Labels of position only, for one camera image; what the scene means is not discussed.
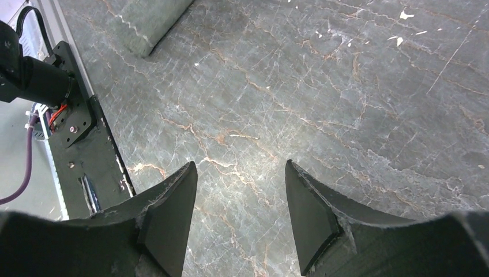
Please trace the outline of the grey cloth napkin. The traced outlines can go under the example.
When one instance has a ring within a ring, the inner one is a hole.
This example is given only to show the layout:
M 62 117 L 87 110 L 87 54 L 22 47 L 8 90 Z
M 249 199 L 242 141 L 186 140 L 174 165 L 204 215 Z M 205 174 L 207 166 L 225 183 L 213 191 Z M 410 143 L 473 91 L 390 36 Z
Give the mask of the grey cloth napkin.
M 192 0 L 129 1 L 110 21 L 110 27 L 115 38 L 131 53 L 145 58 L 192 3 Z

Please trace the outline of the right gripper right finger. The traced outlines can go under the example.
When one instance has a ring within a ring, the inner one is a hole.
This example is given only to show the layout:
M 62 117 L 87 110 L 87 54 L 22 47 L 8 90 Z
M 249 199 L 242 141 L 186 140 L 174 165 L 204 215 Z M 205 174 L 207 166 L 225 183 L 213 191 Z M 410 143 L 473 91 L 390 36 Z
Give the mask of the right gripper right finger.
M 291 160 L 285 187 L 302 276 L 487 276 L 488 212 L 412 220 L 372 209 Z

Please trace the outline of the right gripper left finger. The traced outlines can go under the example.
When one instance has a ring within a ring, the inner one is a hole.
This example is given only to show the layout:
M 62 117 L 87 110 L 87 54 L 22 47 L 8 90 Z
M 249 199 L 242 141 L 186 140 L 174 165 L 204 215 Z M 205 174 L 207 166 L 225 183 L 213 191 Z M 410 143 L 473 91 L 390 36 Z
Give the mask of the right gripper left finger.
M 197 192 L 188 162 L 85 219 L 1 213 L 2 276 L 181 276 Z

